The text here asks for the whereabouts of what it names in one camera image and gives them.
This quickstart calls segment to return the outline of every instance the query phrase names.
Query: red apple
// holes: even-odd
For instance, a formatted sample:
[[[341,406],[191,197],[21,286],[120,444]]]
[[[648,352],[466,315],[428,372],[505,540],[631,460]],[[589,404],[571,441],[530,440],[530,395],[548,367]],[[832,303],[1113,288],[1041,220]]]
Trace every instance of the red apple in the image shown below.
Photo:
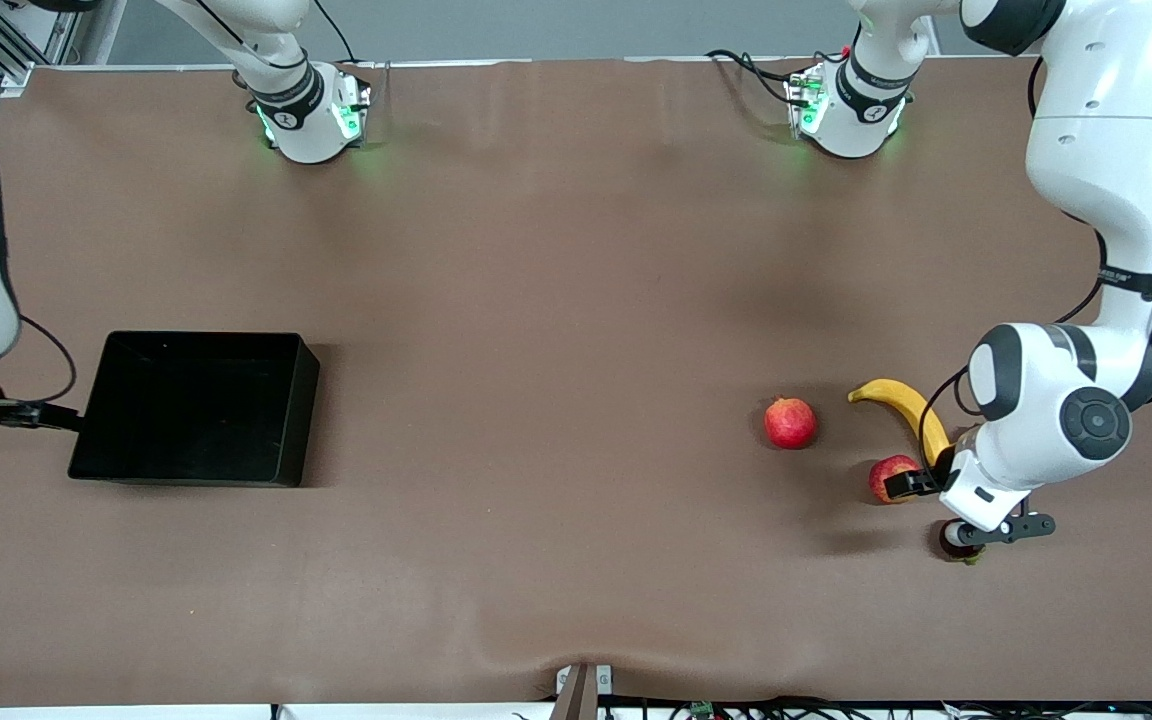
[[[801,450],[812,445],[817,420],[812,407],[796,397],[781,397],[763,415],[767,439],[776,447]]]
[[[909,502],[914,500],[914,495],[910,497],[897,497],[896,500],[892,500],[887,497],[887,486],[882,480],[890,478],[893,475],[908,473],[910,470],[918,470],[922,465],[918,464],[909,455],[892,455],[886,460],[879,460],[874,462],[873,468],[869,469],[869,488],[878,498],[879,502],[882,505],[900,505],[901,502]]]

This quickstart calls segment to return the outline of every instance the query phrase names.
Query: yellow banana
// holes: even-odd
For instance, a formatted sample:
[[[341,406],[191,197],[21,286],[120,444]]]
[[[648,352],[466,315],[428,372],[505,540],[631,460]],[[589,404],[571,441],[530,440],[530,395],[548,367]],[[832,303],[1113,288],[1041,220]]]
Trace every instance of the yellow banana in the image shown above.
[[[895,407],[904,416],[905,423],[909,423],[909,429],[914,430],[914,437],[918,437],[918,419],[923,416],[924,407],[927,407],[927,400],[908,384],[878,378],[877,381],[865,382],[847,393],[847,402],[862,400]],[[950,447],[950,438],[945,434],[945,425],[937,418],[937,410],[927,410],[927,419],[923,423],[923,449],[927,453],[927,460],[937,462],[937,457],[947,447]]]

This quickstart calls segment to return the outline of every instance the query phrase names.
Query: black rectangular bin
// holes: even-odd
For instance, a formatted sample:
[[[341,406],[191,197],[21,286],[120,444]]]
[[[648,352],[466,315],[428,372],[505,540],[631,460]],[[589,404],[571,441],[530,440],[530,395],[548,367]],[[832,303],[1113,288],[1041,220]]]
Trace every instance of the black rectangular bin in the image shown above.
[[[69,477],[296,487],[317,378],[294,333],[109,333]]]

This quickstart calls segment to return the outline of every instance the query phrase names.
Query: red fruit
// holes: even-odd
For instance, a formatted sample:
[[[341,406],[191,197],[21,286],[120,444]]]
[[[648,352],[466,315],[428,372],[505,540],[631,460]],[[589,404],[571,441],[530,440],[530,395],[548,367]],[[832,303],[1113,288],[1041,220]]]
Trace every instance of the red fruit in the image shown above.
[[[767,439],[776,447],[799,450],[812,445],[817,420],[812,407],[796,397],[781,397],[763,415]]]
[[[887,497],[887,486],[882,483],[893,475],[908,473],[910,470],[918,470],[922,465],[914,461],[914,457],[909,455],[892,455],[886,460],[879,460],[874,462],[873,468],[869,469],[869,488],[878,498],[879,502],[882,505],[900,505],[901,502],[909,502],[914,500],[914,495],[910,497],[897,497],[896,500],[892,500]]]

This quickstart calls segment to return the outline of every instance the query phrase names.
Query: brown table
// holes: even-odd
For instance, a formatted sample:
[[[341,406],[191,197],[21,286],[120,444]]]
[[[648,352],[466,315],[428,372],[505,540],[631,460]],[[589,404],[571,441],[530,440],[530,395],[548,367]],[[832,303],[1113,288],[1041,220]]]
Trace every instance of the brown table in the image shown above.
[[[325,167],[228,73],[36,73],[3,190],[69,401],[114,329],[296,331],[324,378],[294,491],[73,482],[71,437],[0,429],[0,705],[525,700],[579,659],[621,694],[1152,698],[1152,407],[1037,493],[1055,536],[969,569],[938,502],[869,502],[914,444],[846,403],[1091,285],[1024,176],[1028,68],[929,61],[863,161],[732,65],[371,73],[376,143]],[[0,363],[63,377],[31,333]],[[759,438],[778,393],[812,450]]]

